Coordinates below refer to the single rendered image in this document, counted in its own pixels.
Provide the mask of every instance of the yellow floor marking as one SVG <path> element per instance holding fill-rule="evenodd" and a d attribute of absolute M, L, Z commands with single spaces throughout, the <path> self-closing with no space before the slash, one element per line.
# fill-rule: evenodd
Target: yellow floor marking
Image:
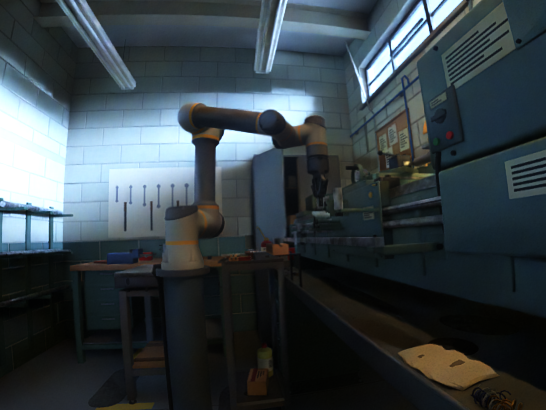
<path fill-rule="evenodd" d="M 96 410 L 150 410 L 154 408 L 154 403 L 135 403 L 135 404 L 116 404 L 110 407 L 99 407 Z"/>

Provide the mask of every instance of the concrete floor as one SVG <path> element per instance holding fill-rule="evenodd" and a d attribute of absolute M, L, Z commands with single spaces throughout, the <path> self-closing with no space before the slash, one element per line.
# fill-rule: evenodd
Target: concrete floor
<path fill-rule="evenodd" d="M 227 386 L 222 353 L 209 353 L 213 410 L 218 409 L 221 391 Z M 87 351 L 86 362 L 78 364 L 72 340 L 65 340 L 40 356 L 0 378 L 2 410 L 85 410 L 89 399 L 116 371 L 123 368 L 121 351 Z M 168 409 L 164 376 L 137 380 L 138 408 Z M 153 407 L 144 406 L 153 403 Z M 112 410 L 137 406 L 115 406 Z M 384 381 L 357 384 L 293 396 L 291 410 L 415 410 Z"/>

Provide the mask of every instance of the ceiling light fixture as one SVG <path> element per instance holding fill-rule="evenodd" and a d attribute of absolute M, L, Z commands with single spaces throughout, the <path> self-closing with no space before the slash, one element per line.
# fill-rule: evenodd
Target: ceiling light fixture
<path fill-rule="evenodd" d="M 83 40 L 122 90 L 133 90 L 136 81 L 85 0 L 57 0 Z"/>
<path fill-rule="evenodd" d="M 262 0 L 254 71 L 268 74 L 273 68 L 288 0 Z"/>

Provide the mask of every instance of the wooden tabletop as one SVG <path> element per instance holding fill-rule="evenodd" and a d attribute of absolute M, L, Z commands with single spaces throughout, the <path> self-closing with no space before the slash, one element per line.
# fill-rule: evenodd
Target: wooden tabletop
<path fill-rule="evenodd" d="M 220 268 L 222 265 L 218 262 L 221 257 L 220 256 L 212 256 L 212 257 L 205 257 L 203 258 L 205 261 L 205 266 L 208 266 L 209 268 Z M 126 269 L 134 269 L 138 266 L 142 265 L 160 265 L 161 264 L 161 258 L 152 259 L 151 261 L 142 261 L 138 263 L 130 263 L 130 264 L 112 264 L 108 265 L 106 263 L 95 263 L 95 262 L 89 262 L 89 263 L 80 263 L 78 265 L 72 265 L 70 266 L 71 272 L 97 272 L 97 271 L 121 271 Z"/>

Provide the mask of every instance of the ventilation slot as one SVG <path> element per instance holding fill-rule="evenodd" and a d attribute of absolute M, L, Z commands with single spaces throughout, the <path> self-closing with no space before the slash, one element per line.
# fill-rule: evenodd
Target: ventilation slot
<path fill-rule="evenodd" d="M 546 195 L 546 151 L 505 162 L 510 199 Z"/>
<path fill-rule="evenodd" d="M 501 3 L 442 54 L 448 87 L 452 84 L 460 87 L 514 49 L 514 38 Z"/>

